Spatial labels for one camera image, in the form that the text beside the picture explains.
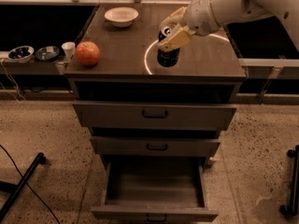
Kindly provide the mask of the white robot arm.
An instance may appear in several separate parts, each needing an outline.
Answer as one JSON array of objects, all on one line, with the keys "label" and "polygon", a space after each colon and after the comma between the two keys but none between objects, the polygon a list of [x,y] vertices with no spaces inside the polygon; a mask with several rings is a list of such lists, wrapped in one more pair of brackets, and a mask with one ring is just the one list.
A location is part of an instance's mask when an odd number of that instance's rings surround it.
[{"label": "white robot arm", "polygon": [[234,22],[279,19],[292,43],[299,49],[299,0],[192,0],[162,21],[170,34],[158,43],[168,52],[188,44],[194,35],[206,36]]}]

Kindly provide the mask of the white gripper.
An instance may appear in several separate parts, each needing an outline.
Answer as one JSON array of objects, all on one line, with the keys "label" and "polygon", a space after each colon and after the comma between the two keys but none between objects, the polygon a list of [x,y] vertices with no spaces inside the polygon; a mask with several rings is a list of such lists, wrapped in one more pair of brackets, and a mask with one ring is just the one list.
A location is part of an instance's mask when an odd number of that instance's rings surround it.
[{"label": "white gripper", "polygon": [[160,31],[170,31],[169,36],[157,46],[163,52],[170,52],[187,45],[194,35],[206,36],[220,30],[211,8],[211,0],[192,0],[187,7],[181,7],[165,18]]}]

